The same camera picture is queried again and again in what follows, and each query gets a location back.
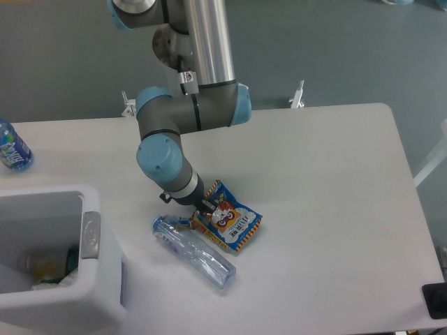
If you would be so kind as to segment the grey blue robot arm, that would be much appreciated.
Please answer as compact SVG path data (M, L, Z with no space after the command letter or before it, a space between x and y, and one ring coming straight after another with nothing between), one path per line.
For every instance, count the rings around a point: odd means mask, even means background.
M184 155L181 136L251 118L249 90L235 79L224 1L109 1L108 9L121 29L169 27L163 42L175 55L175 70L196 74L196 93L173 96L167 88L148 87L137 95L141 143L136 160L162 189L164 202L213 212L216 204L205 197L203 180Z

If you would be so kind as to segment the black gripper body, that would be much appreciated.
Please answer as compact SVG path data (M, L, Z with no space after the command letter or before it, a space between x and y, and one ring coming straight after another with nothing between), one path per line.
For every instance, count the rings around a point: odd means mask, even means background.
M180 191L174 193L163 192L159 196L165 203L171 200L176 201L180 205L193 205L198 208L199 202L205 198L205 188L203 180L198 174L193 174L190 182Z

